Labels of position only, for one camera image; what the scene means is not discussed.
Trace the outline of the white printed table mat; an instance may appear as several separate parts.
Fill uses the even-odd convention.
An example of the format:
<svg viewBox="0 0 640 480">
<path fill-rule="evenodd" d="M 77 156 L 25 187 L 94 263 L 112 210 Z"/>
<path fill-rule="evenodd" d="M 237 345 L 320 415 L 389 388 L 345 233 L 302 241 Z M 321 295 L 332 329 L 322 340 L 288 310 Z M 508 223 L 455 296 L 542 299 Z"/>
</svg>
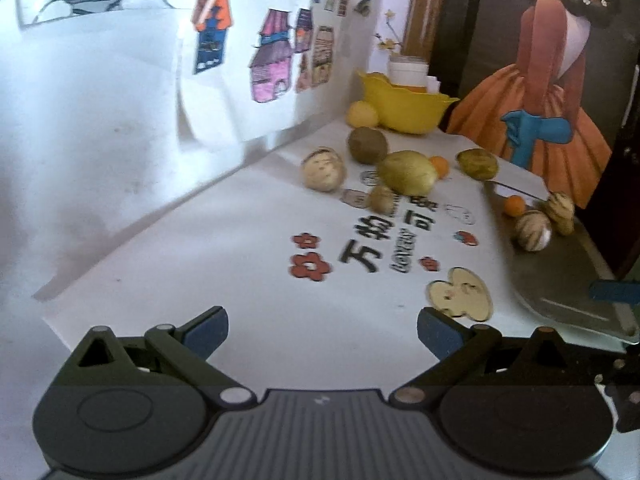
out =
<svg viewBox="0 0 640 480">
<path fill-rule="evenodd" d="M 247 388 L 390 391 L 432 365 L 416 336 L 427 286 L 479 276 L 490 324 L 526 336 L 482 186 L 458 168 L 393 216 L 305 188 L 302 160 L 344 152 L 340 122 L 280 148 L 189 200 L 61 292 L 44 318 L 66 346 L 95 325 L 119 336 L 223 306 L 213 364 Z"/>
</svg>

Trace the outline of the yellow plastic bowl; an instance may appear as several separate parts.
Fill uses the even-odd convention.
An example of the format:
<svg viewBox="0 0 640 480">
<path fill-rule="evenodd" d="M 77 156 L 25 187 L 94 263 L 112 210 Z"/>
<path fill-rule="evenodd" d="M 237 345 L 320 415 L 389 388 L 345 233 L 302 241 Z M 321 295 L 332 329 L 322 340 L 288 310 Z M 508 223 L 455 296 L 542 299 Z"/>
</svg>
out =
<svg viewBox="0 0 640 480">
<path fill-rule="evenodd" d="M 425 93 L 394 86 L 381 73 L 358 70 L 363 99 L 378 112 L 378 122 L 386 129 L 401 133 L 430 133 L 448 108 L 459 101 L 442 93 Z"/>
</svg>

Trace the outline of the brown kiwi with sticker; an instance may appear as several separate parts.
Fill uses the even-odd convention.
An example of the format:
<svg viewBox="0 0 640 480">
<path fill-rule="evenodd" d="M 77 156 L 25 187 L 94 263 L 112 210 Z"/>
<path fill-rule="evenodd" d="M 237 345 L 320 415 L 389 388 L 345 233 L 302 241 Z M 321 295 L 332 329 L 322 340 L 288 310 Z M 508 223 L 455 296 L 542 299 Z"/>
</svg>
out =
<svg viewBox="0 0 640 480">
<path fill-rule="evenodd" d="M 368 127 L 352 130 L 347 139 L 350 156 L 363 165 L 376 165 L 388 154 L 388 143 L 384 134 Z"/>
</svg>

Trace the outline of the small orange tangerine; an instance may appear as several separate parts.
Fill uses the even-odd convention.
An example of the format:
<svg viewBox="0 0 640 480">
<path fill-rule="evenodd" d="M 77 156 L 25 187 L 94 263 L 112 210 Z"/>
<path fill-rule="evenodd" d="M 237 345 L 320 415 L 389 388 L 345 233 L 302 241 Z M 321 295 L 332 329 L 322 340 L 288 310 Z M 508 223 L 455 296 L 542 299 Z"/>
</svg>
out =
<svg viewBox="0 0 640 480">
<path fill-rule="evenodd" d="M 431 164 L 437 171 L 438 177 L 440 180 L 445 179 L 449 174 L 449 162 L 446 158 L 442 156 L 432 156 L 430 158 Z"/>
</svg>

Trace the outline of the spotted green-brown pear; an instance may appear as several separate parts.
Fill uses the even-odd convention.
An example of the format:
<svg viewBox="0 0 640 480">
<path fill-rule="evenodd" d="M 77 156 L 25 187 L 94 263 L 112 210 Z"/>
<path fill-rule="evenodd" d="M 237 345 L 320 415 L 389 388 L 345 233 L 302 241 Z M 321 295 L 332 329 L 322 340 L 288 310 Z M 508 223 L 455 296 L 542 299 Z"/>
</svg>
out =
<svg viewBox="0 0 640 480">
<path fill-rule="evenodd" d="M 477 181 L 489 181 L 499 171 L 498 160 L 482 148 L 470 148 L 457 154 L 460 169 Z"/>
</svg>

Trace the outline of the yellow lemon by bowl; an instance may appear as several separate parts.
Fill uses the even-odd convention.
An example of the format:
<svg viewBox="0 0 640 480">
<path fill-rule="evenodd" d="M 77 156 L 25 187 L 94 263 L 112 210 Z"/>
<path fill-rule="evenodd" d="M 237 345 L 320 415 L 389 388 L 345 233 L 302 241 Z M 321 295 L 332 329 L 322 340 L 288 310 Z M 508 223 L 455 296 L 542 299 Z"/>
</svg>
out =
<svg viewBox="0 0 640 480">
<path fill-rule="evenodd" d="M 349 127 L 375 128 L 380 120 L 375 107 L 366 101 L 356 101 L 349 105 L 346 122 Z"/>
</svg>

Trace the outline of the large green pear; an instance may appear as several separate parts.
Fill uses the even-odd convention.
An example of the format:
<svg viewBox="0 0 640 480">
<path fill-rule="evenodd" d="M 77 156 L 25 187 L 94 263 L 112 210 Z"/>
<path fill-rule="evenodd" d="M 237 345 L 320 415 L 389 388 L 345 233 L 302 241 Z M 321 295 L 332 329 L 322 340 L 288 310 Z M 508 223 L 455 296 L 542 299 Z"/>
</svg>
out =
<svg viewBox="0 0 640 480">
<path fill-rule="evenodd" d="M 439 178 L 431 161 L 416 151 L 388 154 L 376 172 L 384 185 L 403 196 L 427 196 Z"/>
</svg>

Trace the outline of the orange dress girl poster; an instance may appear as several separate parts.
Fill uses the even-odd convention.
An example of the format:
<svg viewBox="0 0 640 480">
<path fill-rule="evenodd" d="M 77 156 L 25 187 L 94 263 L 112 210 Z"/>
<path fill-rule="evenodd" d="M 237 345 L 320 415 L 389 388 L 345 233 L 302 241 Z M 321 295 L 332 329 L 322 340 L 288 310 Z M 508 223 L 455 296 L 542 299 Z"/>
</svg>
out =
<svg viewBox="0 0 640 480">
<path fill-rule="evenodd" d="M 587 206 L 610 160 L 603 133 L 582 108 L 587 44 L 620 14 L 622 0 L 532 0 L 514 63 L 456 106 L 447 130 L 536 174 L 552 192 Z"/>
</svg>

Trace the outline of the small brown fruit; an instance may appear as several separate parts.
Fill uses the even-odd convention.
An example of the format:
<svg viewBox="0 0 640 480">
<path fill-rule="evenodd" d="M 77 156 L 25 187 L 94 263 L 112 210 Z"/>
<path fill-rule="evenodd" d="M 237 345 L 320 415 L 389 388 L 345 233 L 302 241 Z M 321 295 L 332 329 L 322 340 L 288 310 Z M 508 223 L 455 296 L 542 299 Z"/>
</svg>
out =
<svg viewBox="0 0 640 480">
<path fill-rule="evenodd" d="M 392 216 L 396 208 L 395 193 L 384 184 L 377 185 L 369 193 L 369 208 L 377 214 Z"/>
</svg>

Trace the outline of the round striped melon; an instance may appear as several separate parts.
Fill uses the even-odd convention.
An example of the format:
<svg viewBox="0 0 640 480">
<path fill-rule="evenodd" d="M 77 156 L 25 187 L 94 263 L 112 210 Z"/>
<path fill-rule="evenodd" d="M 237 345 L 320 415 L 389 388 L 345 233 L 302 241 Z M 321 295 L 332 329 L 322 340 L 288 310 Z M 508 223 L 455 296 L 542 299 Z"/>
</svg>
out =
<svg viewBox="0 0 640 480">
<path fill-rule="evenodd" d="M 306 188 L 323 193 L 336 191 L 346 179 L 346 166 L 333 148 L 317 148 L 300 165 Z"/>
<path fill-rule="evenodd" d="M 539 210 L 529 210 L 515 223 L 515 239 L 526 252 L 541 252 L 552 237 L 550 219 Z"/>
</svg>

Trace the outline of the yellow flower sprig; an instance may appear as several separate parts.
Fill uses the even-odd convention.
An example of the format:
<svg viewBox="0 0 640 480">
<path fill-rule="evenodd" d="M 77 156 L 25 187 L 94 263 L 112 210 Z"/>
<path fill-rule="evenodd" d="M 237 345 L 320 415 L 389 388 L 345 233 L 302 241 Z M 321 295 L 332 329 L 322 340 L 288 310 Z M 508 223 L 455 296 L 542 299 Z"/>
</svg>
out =
<svg viewBox="0 0 640 480">
<path fill-rule="evenodd" d="M 390 33 L 388 36 L 383 36 L 380 32 L 376 32 L 374 34 L 378 50 L 385 51 L 392 55 L 399 54 L 402 49 L 402 42 L 393 25 L 395 16 L 396 13 L 390 9 L 384 13 L 384 25 L 386 27 L 386 32 Z"/>
</svg>

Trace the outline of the white cup in bowl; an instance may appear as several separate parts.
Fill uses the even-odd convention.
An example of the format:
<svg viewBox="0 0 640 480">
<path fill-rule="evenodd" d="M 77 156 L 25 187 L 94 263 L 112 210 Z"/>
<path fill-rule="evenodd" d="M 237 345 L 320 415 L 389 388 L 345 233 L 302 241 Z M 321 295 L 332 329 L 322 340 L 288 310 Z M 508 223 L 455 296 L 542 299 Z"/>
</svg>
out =
<svg viewBox="0 0 640 480">
<path fill-rule="evenodd" d="M 420 56 L 391 55 L 387 62 L 387 77 L 395 86 L 425 87 L 428 64 Z"/>
</svg>

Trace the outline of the house drawings paper poster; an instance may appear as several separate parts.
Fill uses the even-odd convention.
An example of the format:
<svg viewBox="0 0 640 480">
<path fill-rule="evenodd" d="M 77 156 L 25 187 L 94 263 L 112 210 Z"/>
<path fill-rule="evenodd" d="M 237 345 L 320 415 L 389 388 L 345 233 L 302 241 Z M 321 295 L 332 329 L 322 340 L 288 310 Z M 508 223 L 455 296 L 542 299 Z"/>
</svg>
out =
<svg viewBox="0 0 640 480">
<path fill-rule="evenodd" d="M 333 120 L 366 67 L 376 0 L 200 0 L 179 79 L 190 133 L 211 150 Z"/>
</svg>

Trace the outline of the large striped pepino melon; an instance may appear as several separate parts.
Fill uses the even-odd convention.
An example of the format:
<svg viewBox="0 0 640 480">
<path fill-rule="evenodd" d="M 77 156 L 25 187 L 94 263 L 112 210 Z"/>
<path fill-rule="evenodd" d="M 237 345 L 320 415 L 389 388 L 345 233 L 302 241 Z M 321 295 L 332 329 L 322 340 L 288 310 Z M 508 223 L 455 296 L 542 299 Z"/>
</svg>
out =
<svg viewBox="0 0 640 480">
<path fill-rule="evenodd" d="M 561 235 L 570 236 L 574 233 L 575 205 L 570 196 L 563 192 L 551 192 L 544 203 L 544 210 Z"/>
</svg>

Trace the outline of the metal tray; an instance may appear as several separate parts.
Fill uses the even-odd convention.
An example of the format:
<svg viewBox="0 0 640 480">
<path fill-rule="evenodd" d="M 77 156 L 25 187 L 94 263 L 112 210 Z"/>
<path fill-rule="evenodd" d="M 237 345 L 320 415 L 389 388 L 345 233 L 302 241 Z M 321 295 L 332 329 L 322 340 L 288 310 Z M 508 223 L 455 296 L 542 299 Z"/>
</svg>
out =
<svg viewBox="0 0 640 480">
<path fill-rule="evenodd" d="M 553 235 L 541 252 L 526 252 L 520 247 L 515 220 L 502 212 L 503 202 L 515 192 L 509 185 L 484 184 L 506 275 L 518 301 L 550 322 L 609 336 L 624 344 L 638 344 L 639 325 L 630 307 L 589 297 L 589 286 L 599 274 L 576 236 Z"/>
</svg>

